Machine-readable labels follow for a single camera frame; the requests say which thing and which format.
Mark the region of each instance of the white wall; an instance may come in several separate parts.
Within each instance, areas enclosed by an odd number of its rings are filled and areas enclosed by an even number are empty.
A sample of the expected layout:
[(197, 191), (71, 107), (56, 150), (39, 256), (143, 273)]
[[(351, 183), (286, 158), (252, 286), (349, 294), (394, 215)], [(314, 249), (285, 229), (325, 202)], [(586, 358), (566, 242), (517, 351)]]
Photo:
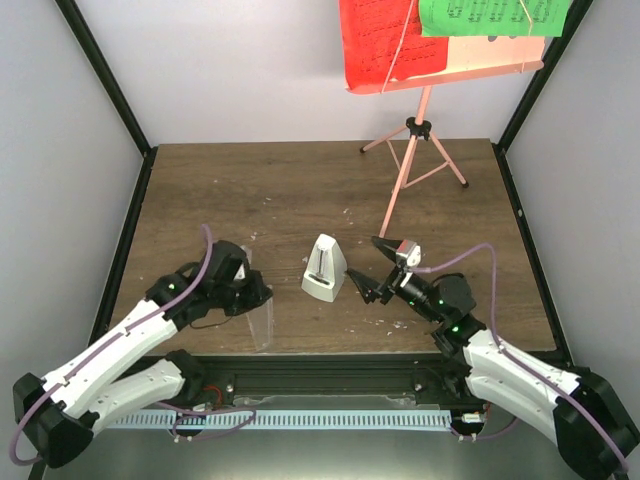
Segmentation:
[(508, 157), (575, 358), (640, 424), (638, 18), (593, 3)]
[[(152, 144), (374, 138), (419, 92), (345, 91), (337, 0), (78, 0)], [(531, 74), (437, 87), (442, 138), (497, 141)]]
[(0, 2), (0, 112), (0, 478), (26, 479), (12, 385), (86, 346), (140, 154), (53, 1)]

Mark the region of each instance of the white metronome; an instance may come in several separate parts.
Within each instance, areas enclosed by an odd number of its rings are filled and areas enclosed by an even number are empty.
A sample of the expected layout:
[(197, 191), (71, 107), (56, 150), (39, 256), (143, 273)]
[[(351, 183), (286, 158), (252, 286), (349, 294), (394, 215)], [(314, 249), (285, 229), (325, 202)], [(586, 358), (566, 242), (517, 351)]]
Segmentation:
[(309, 263), (302, 277), (302, 289), (312, 297), (333, 302), (344, 282), (347, 261), (335, 238), (318, 237), (313, 245)]

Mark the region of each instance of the black bracket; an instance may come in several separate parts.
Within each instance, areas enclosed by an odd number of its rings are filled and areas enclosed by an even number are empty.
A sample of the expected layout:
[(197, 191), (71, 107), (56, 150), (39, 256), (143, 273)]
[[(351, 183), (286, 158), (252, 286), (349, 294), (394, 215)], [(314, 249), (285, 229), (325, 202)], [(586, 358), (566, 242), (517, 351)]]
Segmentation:
[(409, 133), (414, 137), (424, 137), (425, 140), (429, 140), (429, 134), (431, 133), (431, 122), (427, 122), (423, 120), (423, 122), (418, 125), (416, 123), (416, 117), (407, 118), (407, 122), (405, 123), (407, 128), (409, 129)]

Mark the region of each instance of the pink music stand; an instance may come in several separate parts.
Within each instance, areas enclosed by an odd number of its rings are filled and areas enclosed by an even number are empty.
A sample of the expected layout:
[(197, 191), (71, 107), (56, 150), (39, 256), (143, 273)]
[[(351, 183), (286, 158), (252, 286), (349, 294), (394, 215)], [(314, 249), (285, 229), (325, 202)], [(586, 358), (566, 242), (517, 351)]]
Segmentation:
[[(541, 58), (544, 50), (544, 37), (493, 38), (494, 40), (490, 41), (489, 37), (450, 37), (449, 55), (447, 68), (445, 70), (432, 73), (430, 75), (411, 77), (401, 81), (391, 79), (384, 87), (385, 92), (420, 87), (422, 88), (422, 95), (420, 96), (418, 112), (416, 113), (415, 118), (408, 118), (405, 125), (396, 128), (387, 135), (374, 140), (360, 149), (360, 151), (364, 153), (376, 145), (386, 142), (391, 149), (391, 154), (393, 155), (393, 159), (395, 160), (399, 170), (398, 178), (391, 194), (391, 200), (387, 207), (387, 213), (384, 216), (382, 228), (380, 229), (381, 237), (384, 237), (387, 227), (389, 226), (391, 214), (393, 213), (393, 208), (400, 189), (415, 185), (445, 167), (450, 167), (451, 170), (453, 170), (453, 173), (456, 175), (458, 180), (460, 180), (463, 187), (469, 186), (469, 183), (466, 181), (458, 167), (456, 167), (456, 164), (442, 147), (438, 137), (436, 137), (433, 130), (431, 130), (431, 124), (424, 121), (424, 115), (427, 110), (432, 87), (434, 85), (458, 82), (461, 80), (472, 80), (476, 78), (492, 77), (495, 75), (528, 72), (538, 70), (542, 67)], [(354, 89), (347, 88), (349, 92), (357, 95), (381, 93), (382, 89), (382, 85), (363, 85)], [(405, 151), (402, 164), (400, 164), (398, 157), (396, 156), (396, 152), (389, 140), (403, 132), (405, 129), (409, 129), (410, 131), (409, 145)], [(421, 136), (426, 140), (430, 139), (433, 141), (433, 144), (444, 157), (445, 161), (428, 173), (412, 180), (411, 182), (407, 182), (416, 151), (416, 145)]]

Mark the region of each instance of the tripod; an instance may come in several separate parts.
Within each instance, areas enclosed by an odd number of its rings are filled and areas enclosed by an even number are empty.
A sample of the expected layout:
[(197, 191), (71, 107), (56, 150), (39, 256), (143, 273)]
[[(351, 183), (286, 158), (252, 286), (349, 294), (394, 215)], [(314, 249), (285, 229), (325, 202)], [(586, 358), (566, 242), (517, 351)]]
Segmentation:
[[(436, 137), (435, 134), (431, 131), (431, 123), (424, 120), (424, 114), (427, 110), (429, 97), (431, 96), (431, 88), (431, 86), (423, 87), (422, 95), (420, 96), (420, 104), (418, 105), (418, 112), (416, 113), (415, 117), (409, 117), (405, 125), (403, 125), (402, 127), (395, 129), (384, 137), (374, 140), (373, 142), (365, 145), (360, 149), (361, 153), (365, 153), (367, 150), (372, 149), (376, 145), (379, 145), (382, 142), (387, 142), (387, 145), (389, 145), (389, 149), (391, 150), (391, 154), (393, 155), (393, 159), (395, 160), (399, 170), (398, 178), (396, 179), (396, 184), (393, 187), (393, 193), (391, 194), (391, 200), (389, 200), (389, 206), (387, 207), (387, 213), (384, 216), (382, 228), (380, 229), (380, 237), (384, 237), (384, 234), (387, 231), (389, 221), (391, 220), (391, 214), (393, 213), (393, 207), (396, 204), (398, 193), (401, 189), (408, 188), (411, 185), (415, 185), (416, 183), (424, 180), (427, 177), (430, 177), (434, 173), (439, 172), (446, 167), (451, 167), (451, 170), (453, 170), (453, 173), (455, 173), (456, 177), (458, 177), (458, 180), (460, 180), (460, 183), (464, 188), (467, 188), (469, 186), (469, 182), (465, 180), (465, 178), (462, 176), (462, 173), (460, 173), (460, 170), (458, 170), (458, 167), (456, 167), (456, 164), (453, 163), (453, 160), (438, 140), (438, 137)], [(398, 157), (395, 150), (393, 149), (393, 145), (391, 145), (391, 142), (389, 140), (397, 134), (404, 132), (405, 129), (409, 130), (410, 136), (409, 145), (407, 145), (407, 150), (404, 153), (404, 158), (402, 159), (401, 165), (400, 162), (398, 162)], [(424, 138), (425, 140), (431, 140), (433, 142), (440, 154), (444, 157), (444, 163), (437, 166), (430, 172), (425, 173), (421, 177), (418, 177), (415, 180), (407, 183), (409, 172), (411, 171), (411, 164), (413, 163), (413, 157), (416, 153), (416, 146), (420, 137)]]

